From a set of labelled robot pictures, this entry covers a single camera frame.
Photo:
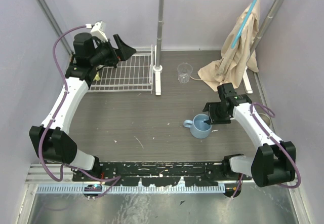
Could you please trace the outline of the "yellow mug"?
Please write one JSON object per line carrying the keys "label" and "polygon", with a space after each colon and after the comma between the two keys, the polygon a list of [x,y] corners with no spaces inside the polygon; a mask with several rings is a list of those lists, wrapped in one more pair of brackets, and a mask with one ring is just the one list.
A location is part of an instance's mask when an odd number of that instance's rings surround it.
{"label": "yellow mug", "polygon": [[95,81],[99,81],[101,78],[100,78],[100,75],[99,75],[99,73],[97,73],[96,75],[95,75],[95,77],[94,77],[94,80]]}

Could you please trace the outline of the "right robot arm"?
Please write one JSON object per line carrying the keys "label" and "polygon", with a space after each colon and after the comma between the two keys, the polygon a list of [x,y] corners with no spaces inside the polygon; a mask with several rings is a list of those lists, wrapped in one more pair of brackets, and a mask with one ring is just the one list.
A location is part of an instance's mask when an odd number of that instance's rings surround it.
{"label": "right robot arm", "polygon": [[241,175],[250,176],[259,187],[279,185],[296,189],[301,184],[301,175],[296,165],[296,147],[290,141],[283,141],[261,119],[256,106],[270,117],[275,113],[268,107],[252,102],[248,95],[236,93],[233,84],[218,86],[219,102],[208,102],[209,125],[229,124],[237,121],[245,130],[256,148],[253,158],[244,155],[225,156],[222,174],[227,180]]}

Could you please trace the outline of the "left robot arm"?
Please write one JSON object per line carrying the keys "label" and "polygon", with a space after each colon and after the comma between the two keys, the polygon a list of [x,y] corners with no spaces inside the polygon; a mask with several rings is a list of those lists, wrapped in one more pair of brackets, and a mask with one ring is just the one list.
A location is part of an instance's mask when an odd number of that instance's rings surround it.
{"label": "left robot arm", "polygon": [[97,75],[97,67],[117,67],[119,62],[136,53],[136,49],[125,44],[118,34],[113,38],[116,48],[109,40],[97,35],[87,32],[75,35],[75,53],[63,75],[62,91],[41,125],[32,126],[29,131],[36,155],[46,172],[49,171],[46,162],[51,162],[83,170],[84,177],[89,181],[97,181],[101,177],[98,157],[79,150],[68,134],[75,111]]}

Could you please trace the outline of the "blue mug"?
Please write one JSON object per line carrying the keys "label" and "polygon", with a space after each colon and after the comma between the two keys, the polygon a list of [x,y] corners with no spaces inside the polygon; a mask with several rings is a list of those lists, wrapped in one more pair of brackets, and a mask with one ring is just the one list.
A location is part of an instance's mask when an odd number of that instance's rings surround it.
{"label": "blue mug", "polygon": [[204,139],[209,136],[212,125],[206,123],[208,115],[198,114],[192,120],[185,120],[183,126],[190,129],[192,136],[198,139]]}

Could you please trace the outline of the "clear plastic cup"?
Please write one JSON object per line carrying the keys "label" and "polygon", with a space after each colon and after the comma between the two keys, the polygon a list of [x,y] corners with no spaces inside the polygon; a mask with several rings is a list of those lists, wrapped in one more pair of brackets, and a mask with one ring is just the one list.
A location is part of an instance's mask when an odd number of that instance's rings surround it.
{"label": "clear plastic cup", "polygon": [[193,68],[190,64],[188,63],[179,64],[177,67],[178,81],[183,84],[189,82],[192,71]]}

